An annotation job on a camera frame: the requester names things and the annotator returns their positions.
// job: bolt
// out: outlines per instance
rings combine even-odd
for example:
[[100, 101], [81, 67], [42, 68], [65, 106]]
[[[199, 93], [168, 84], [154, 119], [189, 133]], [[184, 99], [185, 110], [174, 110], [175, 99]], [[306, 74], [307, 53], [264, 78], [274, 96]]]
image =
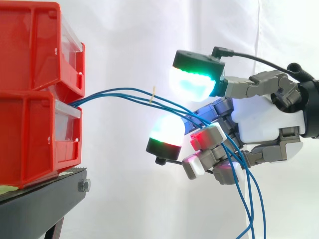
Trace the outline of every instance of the bolt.
[[91, 188], [91, 180], [90, 179], [83, 179], [81, 182], [81, 192], [89, 192]]

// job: zip tie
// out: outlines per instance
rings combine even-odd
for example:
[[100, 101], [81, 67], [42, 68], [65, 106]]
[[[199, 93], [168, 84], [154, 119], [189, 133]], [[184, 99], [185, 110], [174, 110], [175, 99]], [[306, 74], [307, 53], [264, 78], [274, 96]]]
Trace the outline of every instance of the zip tie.
[[153, 86], [153, 94], [152, 94], [152, 97], [150, 98], [150, 104], [152, 103], [152, 100], [154, 99], [154, 95], [155, 95], [155, 86]]

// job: white backdrop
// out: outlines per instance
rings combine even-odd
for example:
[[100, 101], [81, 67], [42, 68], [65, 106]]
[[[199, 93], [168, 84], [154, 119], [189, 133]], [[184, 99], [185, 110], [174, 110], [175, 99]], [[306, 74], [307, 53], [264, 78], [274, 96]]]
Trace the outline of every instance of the white backdrop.
[[[319, 3], [312, 0], [263, 0], [261, 3], [257, 55], [283, 67], [298, 62], [318, 79], [316, 11]], [[269, 69], [256, 65], [256, 72]], [[265, 200], [268, 238], [319, 237], [319, 141], [302, 141], [302, 150], [290, 162], [252, 169]], [[259, 207], [258, 200], [255, 193], [255, 207]], [[261, 238], [261, 211], [255, 213], [254, 227]]]
[[[292, 45], [294, 52], [289, 51], [291, 47], [284, 47], [291, 43], [291, 37], [279, 29], [285, 26], [282, 16], [286, 11], [265, 4], [267, 1], [261, 1], [260, 7], [258, 0], [59, 3], [65, 18], [86, 45], [86, 95], [115, 87], [151, 91], [156, 86], [158, 95], [195, 110], [208, 101], [183, 102], [168, 86], [168, 72], [177, 49], [209, 54], [214, 46], [223, 46], [258, 54], [283, 66], [299, 60], [298, 52], [309, 53], [297, 45]], [[272, 18], [272, 14], [281, 18]], [[298, 19], [307, 15], [305, 11], [298, 14]], [[276, 32], [267, 28], [269, 24], [274, 25]], [[294, 39], [299, 44], [303, 36]], [[279, 43], [282, 51], [277, 49]], [[293, 59], [286, 58], [289, 53]], [[248, 77], [254, 73], [255, 64], [250, 60], [225, 61], [226, 75]], [[155, 157], [145, 152], [154, 122], [163, 114], [122, 99], [98, 99], [83, 105], [81, 166], [88, 168], [92, 188], [86, 199], [65, 217], [61, 239], [225, 239], [242, 232], [246, 227], [245, 211], [235, 186], [221, 186], [211, 175], [189, 181], [180, 166], [158, 166]], [[188, 139], [185, 137], [181, 158], [192, 153]], [[314, 155], [306, 151], [310, 145], [302, 152], [305, 159]], [[306, 171], [309, 164], [299, 159], [296, 163], [253, 169], [265, 198], [269, 238], [305, 238], [301, 235], [316, 225], [306, 224], [304, 219], [313, 219], [318, 212], [316, 171]], [[286, 177], [279, 181], [275, 175], [282, 174]], [[261, 238], [261, 214], [256, 213], [256, 238]], [[315, 235], [314, 228], [312, 232], [309, 238], [316, 238], [311, 237]]]

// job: red plastic drawer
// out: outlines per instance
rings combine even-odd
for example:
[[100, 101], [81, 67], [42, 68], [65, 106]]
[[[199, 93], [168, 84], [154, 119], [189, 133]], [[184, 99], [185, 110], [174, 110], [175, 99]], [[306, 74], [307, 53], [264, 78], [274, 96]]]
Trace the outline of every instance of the red plastic drawer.
[[0, 90], [84, 96], [84, 45], [55, 2], [0, 1]]
[[50, 92], [0, 92], [0, 185], [23, 188], [81, 163], [82, 112]]

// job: glowing light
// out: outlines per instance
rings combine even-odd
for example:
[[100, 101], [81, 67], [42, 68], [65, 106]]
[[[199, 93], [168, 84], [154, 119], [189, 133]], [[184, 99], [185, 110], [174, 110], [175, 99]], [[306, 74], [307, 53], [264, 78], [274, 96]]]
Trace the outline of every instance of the glowing light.
[[185, 134], [185, 125], [183, 120], [175, 115], [167, 115], [160, 118], [150, 137], [161, 142], [181, 146]]
[[170, 71], [169, 83], [181, 98], [195, 102], [207, 99], [216, 84], [209, 76], [182, 71], [175, 67]]

